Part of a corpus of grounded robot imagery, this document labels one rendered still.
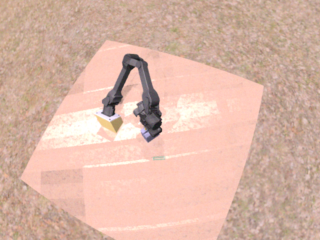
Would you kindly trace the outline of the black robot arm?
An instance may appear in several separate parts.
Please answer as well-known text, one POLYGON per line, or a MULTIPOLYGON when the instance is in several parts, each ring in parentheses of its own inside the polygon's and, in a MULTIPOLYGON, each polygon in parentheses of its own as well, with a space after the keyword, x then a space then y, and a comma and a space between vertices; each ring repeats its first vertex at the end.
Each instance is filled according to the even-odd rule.
POLYGON ((101 114, 111 117, 115 114, 115 106, 122 101, 122 89, 131 72, 135 67, 138 68, 143 92, 142 100, 136 105, 138 106, 139 115, 145 119, 152 130, 157 130, 162 125, 162 113, 160 108, 160 98, 154 90, 148 69, 148 63, 138 54, 127 53, 122 59, 122 70, 116 80, 112 90, 108 92, 106 97, 102 99, 103 111, 101 114))

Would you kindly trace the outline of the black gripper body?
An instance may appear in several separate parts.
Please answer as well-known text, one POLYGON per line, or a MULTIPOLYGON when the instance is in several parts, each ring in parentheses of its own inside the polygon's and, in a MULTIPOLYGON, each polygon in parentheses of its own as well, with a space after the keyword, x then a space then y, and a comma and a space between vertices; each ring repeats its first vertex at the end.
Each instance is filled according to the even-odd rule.
MULTIPOLYGON (((140 113, 139 113, 139 108, 137 107, 137 108, 135 108, 134 110, 133 110, 133 114, 137 117, 137 115, 140 117, 140 113)), ((143 118, 139 118, 140 119, 140 121, 144 124, 144 126, 147 126, 148 128, 149 128, 149 134, 154 138, 155 136, 157 136, 158 134, 160 134, 161 132, 162 132, 162 128, 161 127, 159 127, 158 129, 156 129, 156 130, 152 130, 152 128, 147 124, 147 122, 145 121, 145 119, 143 119, 143 118)))

